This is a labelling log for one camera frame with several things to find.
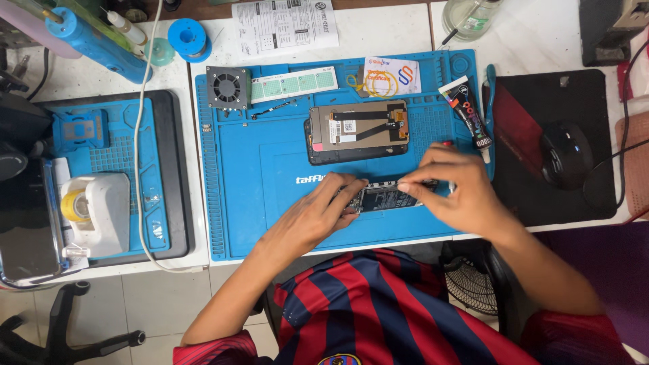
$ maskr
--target red and blue striped shirt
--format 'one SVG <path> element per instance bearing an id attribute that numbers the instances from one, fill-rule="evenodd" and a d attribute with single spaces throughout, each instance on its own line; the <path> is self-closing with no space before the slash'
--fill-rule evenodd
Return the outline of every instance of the red and blue striped shirt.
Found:
<path id="1" fill-rule="evenodd" d="M 347 253 L 275 290 L 284 309 L 276 359 L 247 331 L 176 347 L 174 365 L 634 364 L 606 316 L 541 311 L 521 346 L 460 310 L 443 274 L 387 249 Z"/>

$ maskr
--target phone logic board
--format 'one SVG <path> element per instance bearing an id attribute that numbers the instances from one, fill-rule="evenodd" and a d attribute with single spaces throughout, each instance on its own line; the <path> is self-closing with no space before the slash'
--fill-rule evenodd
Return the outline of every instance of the phone logic board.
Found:
<path id="1" fill-rule="evenodd" d="M 422 184 L 434 193 L 437 190 L 439 181 L 429 180 L 422 182 Z M 396 181 L 386 181 L 368 184 L 358 192 L 358 195 L 349 202 L 347 207 L 353 208 L 357 214 L 360 214 L 379 210 L 418 207 L 420 205 L 422 205 L 420 201 L 398 190 Z"/>

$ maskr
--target black mouse pad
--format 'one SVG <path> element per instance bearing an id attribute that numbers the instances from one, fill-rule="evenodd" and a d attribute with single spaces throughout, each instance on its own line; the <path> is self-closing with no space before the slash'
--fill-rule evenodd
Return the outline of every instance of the black mouse pad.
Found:
<path id="1" fill-rule="evenodd" d="M 604 74 L 597 69 L 539 73 L 498 77 L 496 83 L 493 187 L 505 206 L 526 226 L 613 217 L 616 201 L 610 162 L 586 181 L 589 205 L 581 189 L 565 191 L 546 182 L 537 155 L 543 128 L 567 121 L 577 124 L 588 139 L 595 166 L 611 156 Z"/>

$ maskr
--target mechanic glue tube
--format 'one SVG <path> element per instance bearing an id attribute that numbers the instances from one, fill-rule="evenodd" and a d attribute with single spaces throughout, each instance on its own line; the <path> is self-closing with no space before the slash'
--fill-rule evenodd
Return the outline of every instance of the mechanic glue tube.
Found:
<path id="1" fill-rule="evenodd" d="M 491 147 L 493 141 L 478 113 L 478 109 L 476 109 L 476 98 L 469 88 L 469 78 L 462 76 L 438 90 L 469 128 L 473 138 L 473 147 L 481 152 L 482 159 L 485 160 L 486 164 L 490 163 L 489 147 Z"/>

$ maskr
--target hand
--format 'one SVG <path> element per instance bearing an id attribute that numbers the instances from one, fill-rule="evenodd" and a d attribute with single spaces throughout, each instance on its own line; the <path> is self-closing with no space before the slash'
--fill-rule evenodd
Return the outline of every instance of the hand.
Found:
<path id="1" fill-rule="evenodd" d="M 288 265 L 358 218 L 347 205 L 367 183 L 348 173 L 326 174 L 315 190 L 293 204 L 257 245 L 281 253 Z"/>
<path id="2" fill-rule="evenodd" d="M 427 179 L 454 181 L 448 197 L 431 193 L 420 184 Z M 399 180 L 402 192 L 417 198 L 441 221 L 460 231 L 492 239 L 503 229 L 521 226 L 496 197 L 480 157 L 433 143 L 419 169 Z"/>

